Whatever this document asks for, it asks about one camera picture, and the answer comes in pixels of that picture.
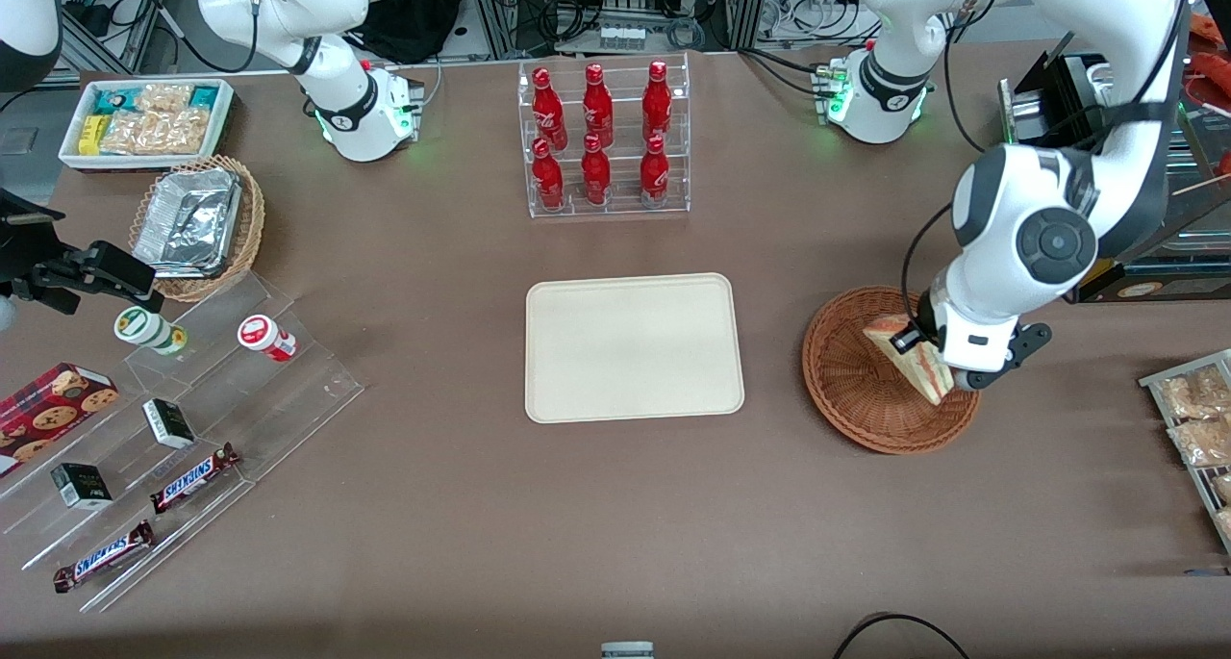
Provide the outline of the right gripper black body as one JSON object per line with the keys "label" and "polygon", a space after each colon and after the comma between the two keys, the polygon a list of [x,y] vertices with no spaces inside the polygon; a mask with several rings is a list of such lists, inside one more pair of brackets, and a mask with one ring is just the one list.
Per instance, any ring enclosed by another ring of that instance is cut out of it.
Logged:
{"label": "right gripper black body", "polygon": [[66,245],[58,238],[52,222],[1,225],[1,291],[11,291],[14,281],[28,276],[36,265],[62,257]]}

